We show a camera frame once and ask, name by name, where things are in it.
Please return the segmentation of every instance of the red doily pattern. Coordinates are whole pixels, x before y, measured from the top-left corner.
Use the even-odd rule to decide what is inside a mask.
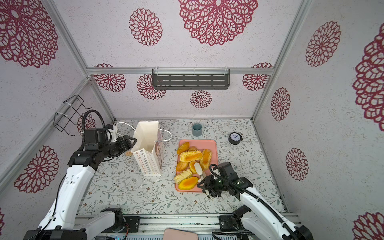
[[[273,94],[271,101],[271,113],[276,121],[283,120],[291,107],[291,100],[287,89],[279,88]]]
[[[13,185],[21,192],[37,193],[55,179],[59,159],[49,146],[43,146]]]
[[[3,230],[3,226],[4,226],[4,214],[1,212],[1,208],[0,208],[0,236],[1,236],[1,231]]]
[[[364,117],[377,122],[384,131],[384,24],[375,39],[364,48],[362,61],[355,70],[355,102],[364,109]]]
[[[292,148],[285,160],[289,174],[296,180],[304,180],[308,174],[308,161],[304,153],[297,148]]]
[[[96,68],[114,68],[109,64],[98,64]],[[125,78],[123,74],[95,74],[93,75],[98,85],[110,92],[120,92],[125,88]]]
[[[129,28],[133,37],[141,44],[153,46],[163,35],[161,23],[148,9],[136,9],[129,19]]]
[[[354,240],[384,239],[384,216],[381,213],[366,212],[364,215],[359,215],[359,218],[353,223]]]
[[[81,121],[83,120],[84,113],[80,115],[79,119],[77,120],[77,130],[79,133],[81,133]],[[95,128],[96,123],[95,119],[91,114],[88,114],[87,118],[85,119],[85,129]]]
[[[191,95],[191,103],[197,108],[205,108],[212,102],[212,95],[204,90],[198,90]]]
[[[253,68],[272,68],[270,63],[259,63],[253,66]],[[264,88],[269,75],[267,74],[246,74],[243,76],[243,85],[246,89],[251,91],[257,91]]]
[[[337,49],[340,35],[340,25],[337,22],[330,21],[319,27],[308,43],[305,54],[307,63],[317,67],[327,62]]]
[[[137,80],[137,89],[141,95],[152,100],[162,98],[167,92],[166,90],[156,90],[153,88],[151,74],[140,76]]]
[[[49,65],[55,58],[58,35],[39,0],[2,0],[0,52],[23,67]]]
[[[179,0],[184,28],[200,43],[223,45],[252,21],[257,0]]]

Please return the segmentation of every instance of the clock face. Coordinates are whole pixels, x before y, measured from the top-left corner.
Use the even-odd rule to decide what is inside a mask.
[[[234,141],[240,141],[240,135],[237,133],[232,133],[230,138]]]

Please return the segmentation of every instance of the robotic arm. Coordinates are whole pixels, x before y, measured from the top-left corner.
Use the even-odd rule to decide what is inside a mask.
[[[91,112],[100,117],[103,127],[85,129],[85,119]],[[80,230],[73,230],[81,198],[88,189],[99,164],[119,156],[137,142],[128,135],[116,138],[117,130],[117,126],[105,125],[101,115],[95,110],[89,110],[84,114],[83,141],[68,162],[67,174],[61,180],[63,185],[39,227],[27,231],[24,240],[90,240],[107,228],[111,227],[116,231],[124,228],[121,209],[104,209],[98,216],[82,225]]]
[[[237,231],[248,230],[248,234],[253,233],[260,240],[313,240],[304,225],[297,227],[265,201],[248,179],[239,178],[229,162],[218,166],[211,164],[210,171],[212,175],[197,186],[212,197],[221,197],[222,191],[228,191],[244,203],[228,220]]]

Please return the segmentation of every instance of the gray-blue cup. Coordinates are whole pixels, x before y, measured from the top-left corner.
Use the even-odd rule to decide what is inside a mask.
[[[200,123],[193,124],[193,126],[192,126],[192,134],[195,137],[199,137],[199,136],[201,136],[202,133],[203,133],[203,125],[200,124]]]

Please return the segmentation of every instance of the black wire rack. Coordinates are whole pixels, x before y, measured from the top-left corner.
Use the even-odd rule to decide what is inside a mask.
[[[75,98],[74,100],[73,100],[73,102],[72,103],[69,103],[68,101],[70,101],[71,99],[73,99],[73,98]],[[79,103],[80,103],[80,105],[75,109],[74,107],[73,107],[73,105],[76,103],[76,101],[78,101]],[[53,117],[53,126],[57,129],[57,130],[59,130],[60,132],[66,132],[69,136],[75,136],[75,135],[72,135],[72,134],[69,134],[68,132],[67,132],[67,130],[65,130],[65,128],[67,127],[67,125],[71,122],[71,123],[73,123],[74,125],[76,125],[76,126],[79,126],[80,124],[77,124],[77,123],[74,123],[73,121],[72,121],[72,118],[73,118],[73,116],[75,115],[75,114],[78,114],[79,115],[79,117],[81,116],[81,114],[78,112],[78,110],[79,110],[79,108],[81,107],[81,106],[83,106],[85,109],[90,109],[90,108],[86,108],[85,106],[84,106],[84,100],[78,95],[78,94],[76,94],[76,95],[73,95],[72,97],[70,97],[70,98],[68,98],[67,100],[65,100],[63,103],[66,103],[66,104],[68,104],[69,106],[71,106],[70,108],[68,108],[64,113],[55,113],[55,116]],[[74,113],[72,114],[72,116],[69,118],[68,117],[68,115],[66,114],[66,112],[69,110],[69,109],[73,109],[74,110]],[[66,122],[66,124],[64,125],[64,127],[63,126],[61,126],[60,124],[59,124],[59,122],[60,122],[60,120],[61,120],[61,118],[62,117],[59,117],[59,115],[61,115],[61,116],[64,116],[66,119],[68,119],[68,121]]]

